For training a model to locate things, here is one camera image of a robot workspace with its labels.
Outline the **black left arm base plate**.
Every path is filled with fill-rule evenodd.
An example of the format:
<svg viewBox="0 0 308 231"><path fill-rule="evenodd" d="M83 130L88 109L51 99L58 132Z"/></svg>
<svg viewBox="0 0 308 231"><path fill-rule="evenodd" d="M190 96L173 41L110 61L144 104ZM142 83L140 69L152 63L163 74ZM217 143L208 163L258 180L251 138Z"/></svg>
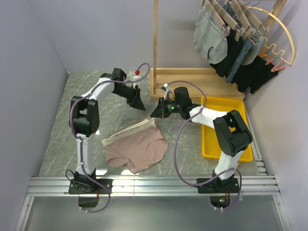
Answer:
<svg viewBox="0 0 308 231"><path fill-rule="evenodd" d="M74 180L69 186L68 193L69 194L108 194L112 191L113 180L112 179L97 179L97 181L103 185L106 190L93 183L90 182L90 185L75 182Z"/></svg>

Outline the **beige clip hanger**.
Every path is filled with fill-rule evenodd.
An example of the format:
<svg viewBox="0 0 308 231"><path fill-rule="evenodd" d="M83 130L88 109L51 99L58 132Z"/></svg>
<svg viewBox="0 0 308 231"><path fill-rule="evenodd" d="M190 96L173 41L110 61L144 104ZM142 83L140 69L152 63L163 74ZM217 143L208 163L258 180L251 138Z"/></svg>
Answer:
<svg viewBox="0 0 308 231"><path fill-rule="evenodd" d="M138 120L130 121L127 124L125 124L122 128L128 128L128 127L133 126L133 125L135 125L135 124L137 124L139 122L142 122L144 120L148 120L148 118L146 117L146 118L143 118L143 119L138 119Z"/></svg>

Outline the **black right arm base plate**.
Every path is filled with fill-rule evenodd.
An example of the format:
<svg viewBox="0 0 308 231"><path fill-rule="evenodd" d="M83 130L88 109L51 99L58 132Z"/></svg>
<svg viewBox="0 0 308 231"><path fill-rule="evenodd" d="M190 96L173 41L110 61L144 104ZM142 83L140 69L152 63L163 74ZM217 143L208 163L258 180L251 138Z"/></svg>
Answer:
<svg viewBox="0 0 308 231"><path fill-rule="evenodd" d="M208 184L196 186L196 188L198 189L199 194L238 193L240 190L239 182L234 176L228 178L227 180L217 178Z"/></svg>

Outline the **pink and cream underwear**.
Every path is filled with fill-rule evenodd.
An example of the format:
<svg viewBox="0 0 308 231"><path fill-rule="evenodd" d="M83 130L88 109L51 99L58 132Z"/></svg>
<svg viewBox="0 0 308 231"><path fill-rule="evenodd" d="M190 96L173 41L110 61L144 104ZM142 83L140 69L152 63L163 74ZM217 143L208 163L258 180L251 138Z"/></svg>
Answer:
<svg viewBox="0 0 308 231"><path fill-rule="evenodd" d="M144 119L102 140L106 163L114 168L127 166L133 174L160 162L168 148L155 119Z"/></svg>

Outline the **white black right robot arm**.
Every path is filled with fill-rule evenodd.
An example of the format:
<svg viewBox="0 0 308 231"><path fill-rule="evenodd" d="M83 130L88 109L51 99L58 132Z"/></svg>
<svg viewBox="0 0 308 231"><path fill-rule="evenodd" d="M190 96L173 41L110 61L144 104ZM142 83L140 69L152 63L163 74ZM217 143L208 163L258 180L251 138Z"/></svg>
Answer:
<svg viewBox="0 0 308 231"><path fill-rule="evenodd" d="M159 99L151 117L167 118L172 113L178 113L185 120L185 124L192 122L212 128L221 150L212 178L201 183L191 183L186 181L178 167L175 167L178 177L193 187L201 187L212 182L215 191L219 193L225 191L237 172L236 166L241 155L253 141L241 114L237 110L222 112L206 108L205 104L193 103L186 87L171 90L168 84L164 84L161 90L164 96Z"/></svg>

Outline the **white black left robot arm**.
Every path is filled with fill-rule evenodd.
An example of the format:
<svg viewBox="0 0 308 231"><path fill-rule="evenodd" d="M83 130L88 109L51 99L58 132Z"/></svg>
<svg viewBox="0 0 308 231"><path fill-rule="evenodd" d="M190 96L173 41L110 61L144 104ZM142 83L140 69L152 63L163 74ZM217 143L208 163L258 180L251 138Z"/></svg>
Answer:
<svg viewBox="0 0 308 231"><path fill-rule="evenodd" d="M69 126L77 142L77 168L71 183L74 188L85 193L93 193L99 188L93 157L94 135L100 125L99 100L113 93L125 98L130 107L145 111L137 82L148 74L142 76L137 69L133 80L126 80L127 74L114 68L110 74L103 73L88 92L71 99Z"/></svg>

